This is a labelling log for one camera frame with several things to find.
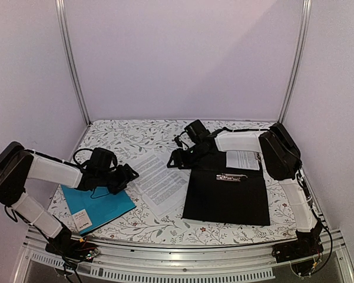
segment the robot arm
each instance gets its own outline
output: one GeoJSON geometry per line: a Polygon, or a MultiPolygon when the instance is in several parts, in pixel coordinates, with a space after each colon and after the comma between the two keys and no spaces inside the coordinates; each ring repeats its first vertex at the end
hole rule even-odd
{"type": "MultiPolygon", "coordinates": [[[[274,246],[277,262],[290,261],[323,251],[320,243],[322,224],[312,212],[312,196],[301,173],[300,151],[286,129],[279,123],[266,130],[235,130],[222,128],[210,133],[196,120],[189,124],[187,133],[195,143],[189,149],[172,152],[168,167],[188,169],[205,155],[217,151],[244,150],[260,152],[268,174],[278,180],[284,189],[296,219],[297,240],[274,246]]],[[[180,135],[174,140],[181,146],[180,135]]]]}
{"type": "Polygon", "coordinates": [[[106,149],[94,149],[90,160],[79,166],[25,150],[14,141],[0,154],[0,202],[48,237],[47,251],[62,252],[77,260],[91,259],[97,250],[92,249],[93,254],[89,249],[76,253],[78,243],[71,240],[71,231],[26,192],[26,180],[45,180],[83,191],[106,186],[116,194],[136,177],[138,174],[129,165],[118,165],[115,154],[106,149]]]}

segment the floral tablecloth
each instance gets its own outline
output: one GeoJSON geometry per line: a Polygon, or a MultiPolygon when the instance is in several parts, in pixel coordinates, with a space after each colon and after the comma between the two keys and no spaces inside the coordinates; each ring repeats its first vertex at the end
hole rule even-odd
{"type": "MultiPolygon", "coordinates": [[[[93,122],[90,126],[80,148],[104,147],[112,150],[117,155],[120,164],[124,164],[150,150],[156,153],[171,153],[176,148],[173,137],[180,134],[189,123],[191,121],[100,120],[93,122]]],[[[270,123],[242,121],[204,121],[204,124],[211,131],[224,126],[230,129],[259,129],[270,126],[270,123]]],[[[80,152],[77,157],[83,161],[88,158],[89,154],[89,152],[80,152]]],[[[273,180],[266,171],[264,171],[264,178],[269,199],[270,226],[185,223],[181,219],[183,207],[158,219],[142,201],[134,185],[129,184],[126,191],[136,204],[136,208],[90,235],[169,245],[247,244],[294,238],[295,218],[286,195],[279,183],[273,180]]],[[[70,230],[77,232],[60,187],[55,192],[48,210],[64,222],[70,230]]]]}

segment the metal clip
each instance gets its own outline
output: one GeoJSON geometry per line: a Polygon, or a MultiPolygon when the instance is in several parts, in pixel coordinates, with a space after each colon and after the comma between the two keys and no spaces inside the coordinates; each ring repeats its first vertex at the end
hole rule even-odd
{"type": "Polygon", "coordinates": [[[219,181],[229,181],[229,182],[241,182],[242,180],[246,180],[247,176],[243,174],[219,174],[216,175],[216,180],[219,181]]]}

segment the teal folder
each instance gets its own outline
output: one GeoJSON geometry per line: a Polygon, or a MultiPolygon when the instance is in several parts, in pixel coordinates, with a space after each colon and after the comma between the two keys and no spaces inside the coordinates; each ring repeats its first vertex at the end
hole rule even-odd
{"type": "Polygon", "coordinates": [[[83,192],[63,185],[61,189],[81,236],[98,229],[136,207],[124,190],[113,195],[112,193],[108,194],[106,187],[97,187],[93,196],[95,199],[92,199],[91,191],[83,192]]]}

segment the black clipboard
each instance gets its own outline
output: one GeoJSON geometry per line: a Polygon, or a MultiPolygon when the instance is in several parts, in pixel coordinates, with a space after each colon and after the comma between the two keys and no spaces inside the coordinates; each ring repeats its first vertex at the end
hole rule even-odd
{"type": "Polygon", "coordinates": [[[191,170],[182,218],[193,221],[269,226],[266,183],[260,170],[226,167],[226,153],[202,158],[191,170]],[[240,182],[217,180],[217,175],[246,175],[240,182]]]}

